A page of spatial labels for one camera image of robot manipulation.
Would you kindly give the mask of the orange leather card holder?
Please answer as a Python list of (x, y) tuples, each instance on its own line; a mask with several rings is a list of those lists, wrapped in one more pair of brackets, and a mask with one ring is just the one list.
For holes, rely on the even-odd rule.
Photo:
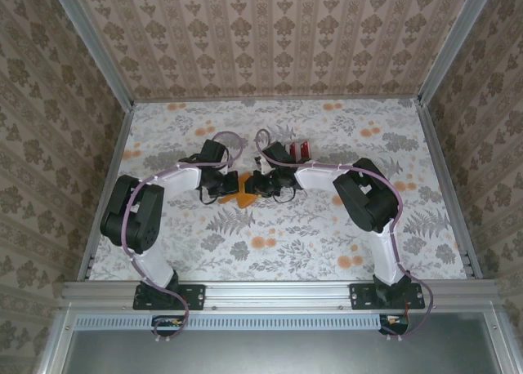
[(223, 198), (219, 198), (218, 203), (225, 204), (225, 203), (235, 200), (240, 209), (244, 209), (246, 207), (253, 205), (256, 202), (256, 200), (259, 198), (259, 196), (256, 194), (249, 194), (245, 191), (245, 183), (248, 180), (248, 178), (250, 178), (250, 177), (251, 177), (250, 172), (245, 172), (244, 174), (239, 176), (239, 178), (238, 178), (239, 191), (236, 194), (229, 194)]

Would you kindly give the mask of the floral patterned table cover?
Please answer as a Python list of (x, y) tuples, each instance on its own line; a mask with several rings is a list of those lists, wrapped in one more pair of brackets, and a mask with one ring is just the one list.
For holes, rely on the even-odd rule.
[[(235, 170), (251, 172), (262, 128), (273, 141), (309, 140), (320, 163), (370, 159), (404, 202), (395, 230), (403, 266), (418, 278), (466, 277), (414, 100), (138, 104), (118, 171), (150, 176), (218, 136), (239, 155)], [(371, 278), (369, 236), (341, 199), (307, 190), (288, 201), (292, 195), (286, 189), (278, 203), (259, 198), (244, 209), (235, 200), (204, 205), (197, 191), (177, 195), (163, 206), (156, 247), (185, 281)]]

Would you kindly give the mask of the thin aluminium edge rail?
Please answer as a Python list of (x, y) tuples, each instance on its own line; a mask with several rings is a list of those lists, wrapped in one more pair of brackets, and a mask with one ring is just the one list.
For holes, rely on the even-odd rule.
[(178, 103), (178, 102), (232, 102), (232, 101), (263, 101), (263, 100), (389, 100), (389, 99), (414, 99), (419, 100), (415, 94), (382, 94), (382, 95), (315, 95), (315, 96), (223, 96), (223, 97), (184, 97), (184, 98), (156, 98), (156, 99), (135, 99), (132, 103)]

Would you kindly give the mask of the long aluminium mounting rail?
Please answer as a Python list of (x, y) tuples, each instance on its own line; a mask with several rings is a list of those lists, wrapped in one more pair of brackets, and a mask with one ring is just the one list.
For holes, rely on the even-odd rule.
[[(356, 281), (204, 282), (204, 312), (335, 313), (351, 310)], [(87, 312), (129, 313), (136, 281), (66, 283), (63, 306)], [(429, 280), (433, 313), (486, 313), (502, 309), (495, 282), (485, 279)]]

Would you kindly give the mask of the aluminium side rail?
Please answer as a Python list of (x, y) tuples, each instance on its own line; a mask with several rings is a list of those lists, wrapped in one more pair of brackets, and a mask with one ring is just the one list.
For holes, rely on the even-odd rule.
[(93, 219), (92, 228), (87, 239), (87, 245), (83, 254), (81, 265), (79, 266), (78, 276), (76, 280), (78, 282), (84, 282), (89, 279), (93, 261), (96, 256), (96, 250), (101, 239), (100, 223), (104, 214), (105, 208), (110, 200), (110, 195), (114, 187), (114, 183), (118, 178), (118, 169), (122, 161), (125, 145), (127, 142), (128, 135), (131, 130), (134, 106), (128, 109), (123, 117), (122, 126), (120, 128), (118, 139), (114, 147), (114, 153), (110, 161), (110, 166), (105, 178), (103, 190), (101, 192), (101, 198), (98, 202), (96, 214)]
[(469, 278), (483, 279), (484, 276), (449, 174), (449, 169), (436, 134), (436, 129), (431, 120), (428, 107), (423, 105), (421, 102), (418, 103), (418, 116), (440, 185), (442, 197), (445, 201), (449, 221), (452, 225), (454, 237), (456, 238), (460, 256), (462, 258), (463, 268)]

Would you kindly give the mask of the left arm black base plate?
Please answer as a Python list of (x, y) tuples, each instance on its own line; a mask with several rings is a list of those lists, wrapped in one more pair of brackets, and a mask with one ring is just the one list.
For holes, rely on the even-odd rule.
[[(205, 302), (203, 284), (182, 284), (177, 294), (189, 309), (202, 310)], [(140, 283), (135, 290), (132, 308), (134, 310), (184, 310), (184, 305), (173, 295), (161, 292), (145, 283)]]

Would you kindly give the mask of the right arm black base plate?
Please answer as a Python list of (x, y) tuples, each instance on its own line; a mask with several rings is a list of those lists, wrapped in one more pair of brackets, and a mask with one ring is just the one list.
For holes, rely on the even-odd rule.
[(421, 286), (417, 283), (408, 285), (405, 292), (400, 292), (386, 301), (378, 297), (376, 286), (373, 283), (353, 283), (349, 288), (353, 310), (426, 308)]

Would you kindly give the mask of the aluminium frame post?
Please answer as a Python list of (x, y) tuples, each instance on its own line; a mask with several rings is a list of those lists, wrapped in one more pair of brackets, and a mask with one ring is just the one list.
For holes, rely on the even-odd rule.
[(118, 73), (109, 52), (102, 42), (101, 36), (95, 30), (80, 0), (59, 0), (59, 2), (73, 26), (76, 28), (78, 35), (83, 40), (98, 69), (103, 74), (115, 98), (123, 108), (123, 111), (128, 113), (132, 110), (133, 97), (124, 84), (122, 76)]
[(487, 1), (465, 0), (418, 93), (418, 100), (421, 106), (428, 105), (431, 98), (435, 95)]

